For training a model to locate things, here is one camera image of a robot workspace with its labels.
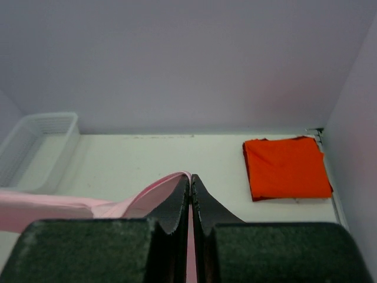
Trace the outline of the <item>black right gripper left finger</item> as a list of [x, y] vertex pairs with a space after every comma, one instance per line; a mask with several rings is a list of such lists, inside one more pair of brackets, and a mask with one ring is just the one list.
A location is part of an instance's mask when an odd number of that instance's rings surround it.
[[185, 282], [190, 182], [180, 180], [175, 231], [156, 218], [41, 219], [19, 235], [2, 282]]

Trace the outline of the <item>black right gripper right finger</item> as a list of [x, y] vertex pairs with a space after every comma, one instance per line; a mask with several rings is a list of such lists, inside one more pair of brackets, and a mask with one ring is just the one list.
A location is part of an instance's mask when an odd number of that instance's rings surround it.
[[198, 282], [372, 282], [350, 233], [329, 222], [244, 222], [191, 178]]

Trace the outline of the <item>pink t shirt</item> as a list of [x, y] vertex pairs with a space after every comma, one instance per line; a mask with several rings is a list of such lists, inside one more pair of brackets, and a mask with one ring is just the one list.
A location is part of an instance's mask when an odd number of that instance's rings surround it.
[[173, 211], [178, 200], [173, 192], [180, 180], [190, 182], [191, 173], [180, 171], [164, 176], [120, 202], [2, 190], [1, 230], [21, 233], [30, 223], [41, 219], [152, 217], [172, 232], [178, 225], [178, 213]]

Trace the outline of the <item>white plastic basket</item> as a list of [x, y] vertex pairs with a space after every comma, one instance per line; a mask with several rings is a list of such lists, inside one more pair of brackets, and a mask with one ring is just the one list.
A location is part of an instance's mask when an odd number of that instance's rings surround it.
[[1, 189], [55, 193], [80, 136], [73, 112], [20, 119], [1, 144]]

